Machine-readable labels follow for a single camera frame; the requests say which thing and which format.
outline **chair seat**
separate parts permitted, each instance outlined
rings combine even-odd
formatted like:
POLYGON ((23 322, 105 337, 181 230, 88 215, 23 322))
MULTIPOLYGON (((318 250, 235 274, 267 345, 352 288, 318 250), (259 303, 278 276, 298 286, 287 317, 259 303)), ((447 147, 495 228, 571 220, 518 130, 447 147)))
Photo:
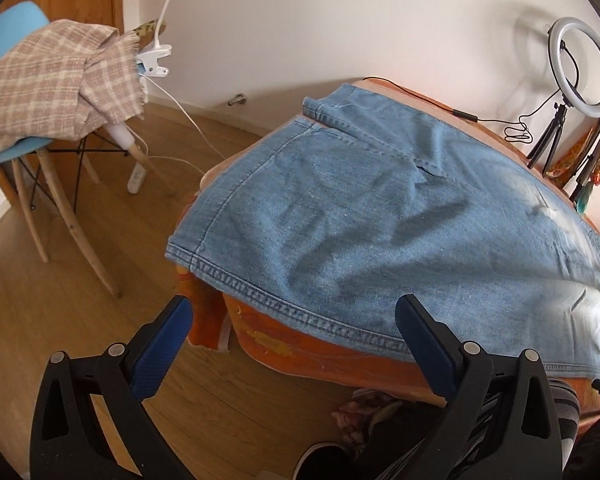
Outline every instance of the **chair seat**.
POLYGON ((52 141, 53 139, 47 139, 45 137, 25 137, 10 148, 0 152, 0 164, 27 155, 27 153, 35 152, 36 150, 51 144, 52 141))

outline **black tripod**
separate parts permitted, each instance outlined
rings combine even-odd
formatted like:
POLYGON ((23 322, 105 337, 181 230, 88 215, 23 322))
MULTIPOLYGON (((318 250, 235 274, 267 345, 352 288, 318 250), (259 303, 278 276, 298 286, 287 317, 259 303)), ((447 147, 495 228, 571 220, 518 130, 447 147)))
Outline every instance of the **black tripod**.
POLYGON ((567 117, 567 106, 571 105, 568 104, 566 100, 561 105, 558 105, 558 103, 554 104, 554 107, 556 108, 554 118, 547 126, 546 130, 542 134, 542 137, 540 137, 540 140, 536 142, 536 145, 529 152, 529 162, 526 166, 529 169, 531 169, 536 165, 538 159, 540 159, 540 157, 544 153, 544 150, 546 150, 546 147, 548 146, 551 139, 554 140, 554 142, 551 145, 551 148, 549 149, 549 155, 546 158, 546 162, 544 163, 544 168, 542 168, 542 176, 545 176, 546 172, 551 167, 551 161, 554 158, 555 150, 557 149, 558 144, 560 143, 562 129, 564 128, 564 120, 567 117))

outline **white cable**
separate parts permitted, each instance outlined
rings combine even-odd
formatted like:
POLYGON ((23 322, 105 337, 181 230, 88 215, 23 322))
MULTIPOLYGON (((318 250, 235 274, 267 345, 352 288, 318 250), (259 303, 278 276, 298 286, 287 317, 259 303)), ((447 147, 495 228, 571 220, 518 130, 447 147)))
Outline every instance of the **white cable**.
POLYGON ((138 134, 135 133, 135 131, 133 131, 128 124, 125 123, 126 129, 129 130, 129 132, 131 133, 131 135, 133 135, 136 139, 138 139, 140 142, 142 142, 144 144, 144 148, 146 150, 146 156, 149 156, 149 145, 146 143, 146 141, 140 137, 138 134))
POLYGON ((162 10, 160 11, 160 18, 158 18, 158 23, 155 27, 154 33, 154 48, 160 47, 160 40, 158 39, 158 35, 160 34, 160 26, 162 25, 162 21, 164 20, 164 14, 167 12, 167 7, 169 6, 169 2, 171 0, 165 0, 164 5, 162 6, 162 10))
POLYGON ((187 116, 187 119, 189 121, 191 121, 191 124, 193 124, 196 127, 196 129, 200 132, 200 135, 202 136, 202 138, 205 139, 205 142, 211 147, 211 149, 214 150, 218 155, 220 155, 222 157, 222 160, 226 160, 226 157, 216 149, 216 147, 209 141, 209 139, 206 138, 206 135, 202 132, 202 130, 200 129, 200 126, 198 126, 196 124, 196 121, 194 121, 191 118, 191 116, 189 114, 187 114, 187 111, 182 107, 182 105, 178 102, 178 100, 174 96, 172 96, 169 92, 167 92, 164 88, 162 88, 160 85, 158 85, 158 83, 155 82, 152 78, 145 76, 145 79, 147 79, 147 81, 150 81, 152 84, 156 85, 160 90, 162 90, 165 94, 167 94, 173 100, 173 102, 178 105, 178 108, 182 111, 182 113, 187 116))
POLYGON ((183 158, 176 158, 174 156, 162 156, 162 155, 152 155, 149 158, 168 158, 169 160, 177 160, 178 162, 184 162, 185 164, 189 164, 195 170, 198 170, 201 174, 206 174, 205 171, 200 170, 199 167, 191 164, 188 160, 184 160, 183 158))

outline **blue denim garment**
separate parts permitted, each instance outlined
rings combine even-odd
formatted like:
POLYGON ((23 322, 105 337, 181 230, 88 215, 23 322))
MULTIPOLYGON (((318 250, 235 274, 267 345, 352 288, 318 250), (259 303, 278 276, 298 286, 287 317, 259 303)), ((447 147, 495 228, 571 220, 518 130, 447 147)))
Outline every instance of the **blue denim garment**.
POLYGON ((600 236, 508 157, 343 85, 205 189, 167 257, 283 324, 413 361, 415 294, 460 340, 600 377, 600 236))

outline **ring light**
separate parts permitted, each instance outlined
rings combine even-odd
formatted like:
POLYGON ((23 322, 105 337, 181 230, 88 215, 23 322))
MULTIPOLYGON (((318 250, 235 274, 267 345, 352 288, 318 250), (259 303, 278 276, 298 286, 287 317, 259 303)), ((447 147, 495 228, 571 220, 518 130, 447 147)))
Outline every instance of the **ring light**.
POLYGON ((582 97, 580 97, 580 95, 574 91, 573 86, 571 83, 569 83, 567 76, 564 74, 562 59, 560 58, 560 46, 562 44, 562 37, 564 36, 564 33, 572 28, 575 28, 576 30, 579 30, 589 36, 591 41, 593 41, 600 51, 600 37, 591 27, 589 27, 589 25, 576 18, 560 18, 553 24, 549 33, 548 47, 551 70, 554 72, 555 80, 569 104, 573 105, 576 110, 588 117, 599 118, 600 102, 595 105, 590 105, 585 102, 582 97))

